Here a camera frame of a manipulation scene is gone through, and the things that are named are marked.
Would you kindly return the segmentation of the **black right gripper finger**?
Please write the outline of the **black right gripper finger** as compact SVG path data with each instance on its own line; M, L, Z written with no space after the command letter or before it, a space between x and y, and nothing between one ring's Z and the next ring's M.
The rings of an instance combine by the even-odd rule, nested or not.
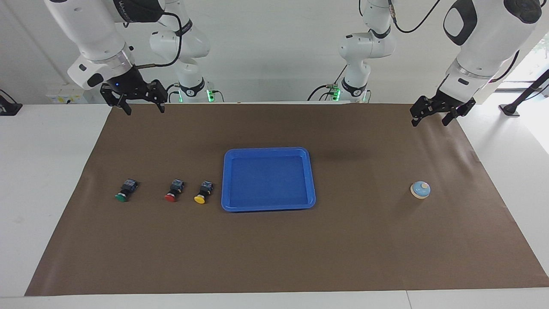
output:
M165 113L165 103L168 101L166 88L158 79L146 84L144 100L157 106L160 113Z
M122 109L126 115L131 115L132 109L129 104L126 102L126 96L120 94L118 97L114 95L115 91L112 89L110 84L101 84L100 94L106 104L110 107L116 107Z

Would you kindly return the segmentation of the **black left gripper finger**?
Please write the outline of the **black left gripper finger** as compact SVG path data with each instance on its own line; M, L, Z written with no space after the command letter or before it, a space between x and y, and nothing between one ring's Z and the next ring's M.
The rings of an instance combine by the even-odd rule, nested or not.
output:
M476 100L474 98L470 99L467 103L460 105L459 107L450 107L449 111L443 117L441 123L443 126L449 125L453 119L458 117L465 117L475 106Z
M434 107L434 103L435 100L427 98L426 96L420 96L416 100L410 108L410 115L412 117L412 121L410 121L410 123L413 127L418 127L423 118L429 117L438 112L437 108Z

